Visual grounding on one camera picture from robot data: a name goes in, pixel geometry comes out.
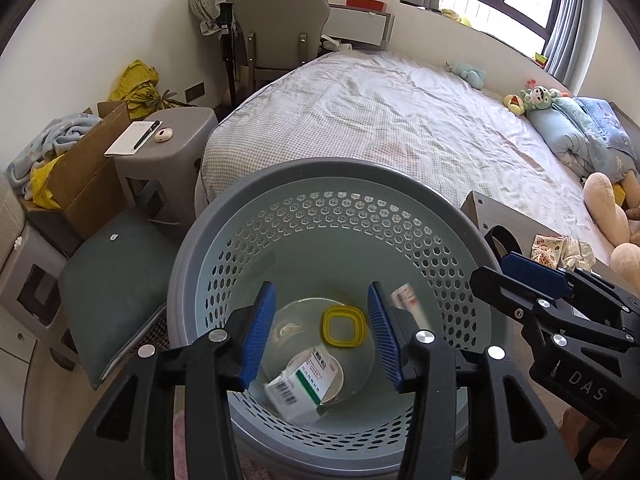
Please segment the right hand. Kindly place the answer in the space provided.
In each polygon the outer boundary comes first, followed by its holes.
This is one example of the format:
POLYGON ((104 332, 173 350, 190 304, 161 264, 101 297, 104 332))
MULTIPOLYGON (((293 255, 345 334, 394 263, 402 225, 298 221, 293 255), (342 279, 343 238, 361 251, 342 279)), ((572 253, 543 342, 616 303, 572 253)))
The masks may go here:
MULTIPOLYGON (((567 408, 560 423, 559 433, 570 453, 576 458, 587 443, 587 430, 590 420, 574 408, 567 408)), ((604 438, 589 450, 588 463, 597 470, 608 469, 612 465, 626 441, 616 438, 604 438)))

